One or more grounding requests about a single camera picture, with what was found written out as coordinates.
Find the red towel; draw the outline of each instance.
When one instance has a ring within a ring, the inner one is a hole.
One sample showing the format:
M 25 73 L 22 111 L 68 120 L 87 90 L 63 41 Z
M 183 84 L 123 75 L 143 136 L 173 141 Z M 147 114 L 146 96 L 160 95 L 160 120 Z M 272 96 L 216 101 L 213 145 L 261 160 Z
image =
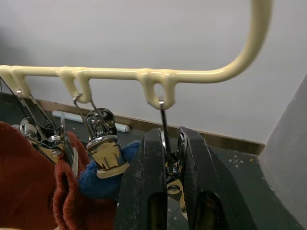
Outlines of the red towel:
M 80 171 L 89 162 L 82 143 L 68 134 L 79 154 Z M 22 134 L 0 122 L 0 227 L 23 230 L 113 229 L 116 202 L 78 192 L 64 159 L 55 166 Z

